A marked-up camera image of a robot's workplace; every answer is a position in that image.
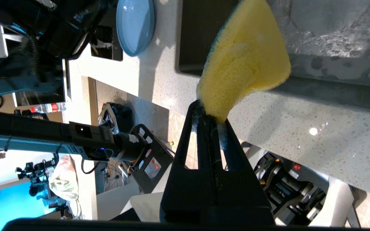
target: red label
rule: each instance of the red label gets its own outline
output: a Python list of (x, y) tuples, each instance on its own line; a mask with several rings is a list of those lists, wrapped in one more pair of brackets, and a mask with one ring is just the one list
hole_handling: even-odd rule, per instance
[(52, 106), (52, 112), (57, 112), (58, 111), (58, 107), (57, 107), (56, 103), (52, 103), (51, 106)]

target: plastic bottle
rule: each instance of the plastic bottle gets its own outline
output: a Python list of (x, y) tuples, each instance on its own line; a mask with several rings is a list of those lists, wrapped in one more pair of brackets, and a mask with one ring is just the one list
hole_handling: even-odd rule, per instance
[(50, 112), (57, 112), (57, 111), (65, 111), (66, 110), (66, 103), (52, 103), (52, 104), (40, 104), (36, 107), (32, 107), (31, 112), (38, 112), (38, 113), (50, 113)]

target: red light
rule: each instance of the red light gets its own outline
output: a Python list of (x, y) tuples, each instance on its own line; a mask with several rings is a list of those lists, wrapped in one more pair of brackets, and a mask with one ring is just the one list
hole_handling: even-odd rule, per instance
[(300, 164), (294, 164), (294, 169), (296, 171), (299, 171), (301, 169), (301, 165)]

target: plastic bag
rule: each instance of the plastic bag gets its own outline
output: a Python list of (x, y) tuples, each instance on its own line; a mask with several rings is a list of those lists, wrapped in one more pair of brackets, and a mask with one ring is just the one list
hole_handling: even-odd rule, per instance
[(67, 201), (78, 199), (78, 181), (71, 156), (66, 155), (59, 160), (48, 181), (51, 191), (60, 198)]

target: white speckled countertop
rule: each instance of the white speckled countertop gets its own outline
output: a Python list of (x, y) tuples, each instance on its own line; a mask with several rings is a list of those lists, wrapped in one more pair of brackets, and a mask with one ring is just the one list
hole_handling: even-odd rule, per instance
[[(154, 37), (142, 55), (124, 54), (117, 62), (91, 57), (87, 48), (78, 68), (84, 76), (185, 115), (199, 78), (176, 71), (181, 1), (154, 4)], [(239, 139), (370, 192), (370, 111), (261, 92), (237, 104), (229, 121)]]

